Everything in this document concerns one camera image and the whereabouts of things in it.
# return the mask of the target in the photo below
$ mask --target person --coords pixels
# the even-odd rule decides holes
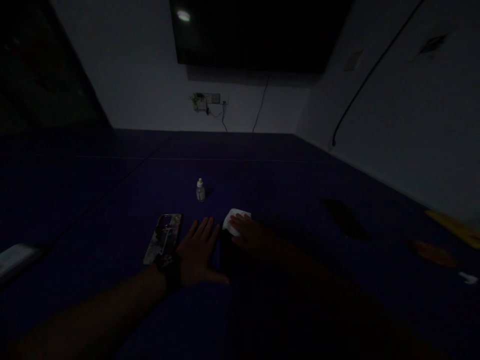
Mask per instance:
[[[200,282],[228,285],[229,279],[209,267],[220,225],[213,218],[194,221],[176,249],[179,274],[186,287]],[[232,216],[240,236],[232,241],[258,261],[278,267],[341,324],[346,347],[358,356],[384,359],[444,359],[411,330],[396,324],[366,294],[281,240],[248,216]],[[17,340],[7,359],[104,359],[139,321],[165,298],[168,276],[151,265],[119,285],[66,310]]]

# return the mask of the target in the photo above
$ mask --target wristwatch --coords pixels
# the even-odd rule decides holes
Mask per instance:
[[[182,259],[175,252],[164,255],[158,254],[155,258],[156,268],[165,276],[167,296],[182,287],[181,262]]]

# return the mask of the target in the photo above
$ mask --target black tv screen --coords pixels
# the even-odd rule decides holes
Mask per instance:
[[[170,0],[179,64],[321,74],[353,0]]]

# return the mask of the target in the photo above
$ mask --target black cable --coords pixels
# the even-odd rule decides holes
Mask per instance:
[[[340,121],[338,122],[338,124],[336,125],[336,128],[335,128],[335,131],[333,132],[333,136],[331,138],[331,146],[334,147],[337,142],[335,141],[335,137],[337,136],[337,131],[339,130],[339,127],[340,127],[340,124],[342,123],[342,121],[344,120],[345,118],[345,115],[347,115],[347,113],[349,112],[350,110],[350,107],[352,106],[352,104],[354,103],[355,99],[357,98],[357,96],[359,95],[360,91],[363,89],[365,83],[367,82],[367,80],[369,79],[370,75],[372,75],[372,73],[374,72],[375,68],[377,67],[377,65],[382,61],[382,59],[384,58],[384,56],[387,54],[387,52],[390,50],[390,48],[392,47],[392,45],[395,43],[395,41],[397,40],[397,38],[400,36],[400,34],[403,32],[403,30],[405,29],[405,27],[407,26],[407,24],[410,22],[410,20],[414,17],[415,13],[417,12],[417,10],[420,8],[420,6],[424,3],[425,0],[420,0],[418,2],[418,4],[415,6],[415,8],[413,9],[413,11],[410,13],[410,15],[408,16],[408,18],[406,19],[405,23],[402,25],[402,27],[400,28],[400,30],[398,30],[398,32],[396,33],[395,37],[392,39],[392,41],[390,41],[390,44],[388,44],[388,46],[386,47],[385,51],[381,54],[381,56],[378,58],[378,60],[376,61],[375,65],[373,65],[373,67],[371,68],[370,72],[367,74],[365,80],[363,80],[363,82],[361,83],[360,87],[358,88],[358,90],[356,91],[355,95],[353,96],[353,98],[351,99],[350,103],[348,104],[348,106],[346,107],[345,111],[343,112],[343,115],[341,116],[340,118]]]
[[[223,127],[225,128],[225,131],[228,133],[229,131],[227,130],[227,127],[225,126],[225,123],[224,123],[224,119],[225,119],[225,111],[226,111],[226,108],[225,108],[225,101],[221,104],[221,108],[223,109],[223,111],[221,112],[222,116],[221,116],[221,124],[223,125]]]
[[[260,108],[258,109],[258,114],[256,115],[255,125],[253,125],[253,129],[251,130],[252,134],[254,133],[255,127],[257,126],[257,121],[259,121],[260,112],[262,111],[262,106],[264,105],[265,92],[267,92],[267,88],[269,87],[269,81],[270,81],[270,73],[268,73],[265,89],[263,89],[263,96],[261,97]]]
[[[220,113],[219,113],[217,116],[215,116],[215,115],[213,114],[213,112],[210,112],[210,115],[212,115],[214,118],[218,118],[218,117],[219,117],[220,115],[222,115],[223,113],[224,113],[223,111],[220,111]]]

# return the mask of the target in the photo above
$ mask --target forearm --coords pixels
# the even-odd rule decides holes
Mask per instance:
[[[296,247],[280,246],[277,265],[315,296],[338,324],[345,339],[360,354],[378,353],[389,359],[444,359],[407,328],[398,326],[368,295],[332,274]]]
[[[154,266],[35,328],[11,348],[12,359],[99,358],[111,351],[166,293]]]

